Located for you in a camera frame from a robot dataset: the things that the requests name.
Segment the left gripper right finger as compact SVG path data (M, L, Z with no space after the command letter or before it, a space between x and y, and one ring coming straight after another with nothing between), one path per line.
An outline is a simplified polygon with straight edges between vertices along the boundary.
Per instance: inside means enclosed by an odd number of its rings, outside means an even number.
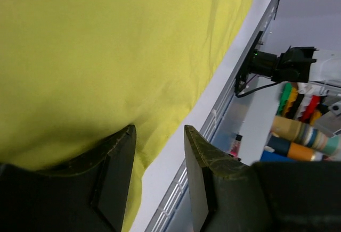
M245 165L184 127L194 231L340 231L339 162Z

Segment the yellow-green trousers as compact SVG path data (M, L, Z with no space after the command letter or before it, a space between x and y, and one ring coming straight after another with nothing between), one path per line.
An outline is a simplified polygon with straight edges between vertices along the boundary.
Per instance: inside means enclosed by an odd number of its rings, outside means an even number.
M133 124L142 177L207 87L252 0L1 0L1 161L38 170Z

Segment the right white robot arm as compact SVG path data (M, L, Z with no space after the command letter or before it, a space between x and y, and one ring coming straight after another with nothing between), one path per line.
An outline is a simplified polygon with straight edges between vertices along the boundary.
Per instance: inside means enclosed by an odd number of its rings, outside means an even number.
M256 51L248 69L273 82L340 81L340 52L315 47L290 47L276 56Z

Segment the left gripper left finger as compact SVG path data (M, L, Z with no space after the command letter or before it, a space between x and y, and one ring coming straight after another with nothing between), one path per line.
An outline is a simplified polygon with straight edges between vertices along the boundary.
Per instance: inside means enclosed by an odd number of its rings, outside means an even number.
M50 169L1 164L1 231L121 231L135 147L129 125Z

